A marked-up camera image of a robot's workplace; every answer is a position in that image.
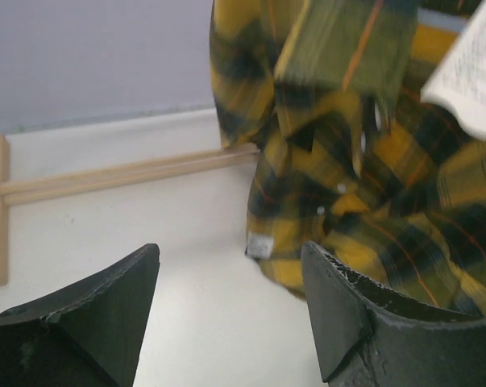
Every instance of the wooden frame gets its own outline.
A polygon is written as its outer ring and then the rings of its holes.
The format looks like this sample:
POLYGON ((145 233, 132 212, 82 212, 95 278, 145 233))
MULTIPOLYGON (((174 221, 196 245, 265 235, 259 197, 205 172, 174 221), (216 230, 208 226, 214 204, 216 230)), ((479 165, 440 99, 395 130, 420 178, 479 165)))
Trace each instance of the wooden frame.
POLYGON ((256 159, 254 147, 214 150, 120 164, 26 181, 10 181, 10 145, 0 135, 0 286, 8 282, 8 210, 10 206, 84 194, 123 185, 245 164, 256 159))

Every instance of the white surface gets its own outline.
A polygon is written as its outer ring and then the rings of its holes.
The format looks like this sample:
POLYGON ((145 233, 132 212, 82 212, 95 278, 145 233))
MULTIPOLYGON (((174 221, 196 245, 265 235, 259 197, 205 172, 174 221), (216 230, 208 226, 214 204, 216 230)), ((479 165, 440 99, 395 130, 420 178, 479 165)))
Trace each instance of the white surface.
POLYGON ((213 104, 212 0, 0 0, 0 131, 213 104))
MULTIPOLYGON (((11 136, 13 177, 217 148, 213 113, 11 136)), ((322 386, 305 303, 243 254, 253 170, 12 207, 0 312, 155 242, 161 268, 135 387, 322 386)))

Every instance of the white floor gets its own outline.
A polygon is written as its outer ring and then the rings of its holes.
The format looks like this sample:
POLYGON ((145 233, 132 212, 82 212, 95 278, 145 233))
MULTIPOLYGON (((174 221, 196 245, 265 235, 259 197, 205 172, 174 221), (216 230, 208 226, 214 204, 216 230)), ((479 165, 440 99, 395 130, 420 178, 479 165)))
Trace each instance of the white floor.
MULTIPOLYGON (((218 148, 212 112, 9 137, 12 178, 218 148), (178 141, 179 134, 189 139, 178 141)), ((244 256, 246 165, 12 207, 0 312, 145 243, 161 268, 135 387, 322 386, 305 303, 244 256)))

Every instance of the shirt button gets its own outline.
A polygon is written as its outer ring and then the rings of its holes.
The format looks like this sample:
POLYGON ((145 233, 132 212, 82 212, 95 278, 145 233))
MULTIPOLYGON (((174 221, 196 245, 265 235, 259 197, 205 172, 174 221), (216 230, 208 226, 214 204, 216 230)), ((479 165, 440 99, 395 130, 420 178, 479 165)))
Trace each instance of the shirt button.
POLYGON ((347 192, 347 186, 346 186, 346 185, 344 185, 343 183, 339 183, 339 184, 338 184, 338 192, 339 192, 340 194, 344 194, 344 193, 346 193, 346 192, 347 192))
POLYGON ((366 135, 364 133, 361 135, 361 151, 366 152, 366 135))
POLYGON ((377 104, 375 104, 375 125, 378 130, 382 129, 382 119, 380 119, 380 110, 377 104))

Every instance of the black rubber piece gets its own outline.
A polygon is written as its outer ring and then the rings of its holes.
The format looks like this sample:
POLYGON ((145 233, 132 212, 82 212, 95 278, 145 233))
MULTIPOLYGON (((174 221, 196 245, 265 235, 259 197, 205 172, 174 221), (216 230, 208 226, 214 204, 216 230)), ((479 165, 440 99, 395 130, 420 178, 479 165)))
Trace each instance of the black rubber piece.
POLYGON ((0 387, 130 387, 159 272, 148 244, 0 314, 0 387))
POLYGON ((486 318, 422 304, 309 242, 301 268, 330 387, 485 387, 486 318))

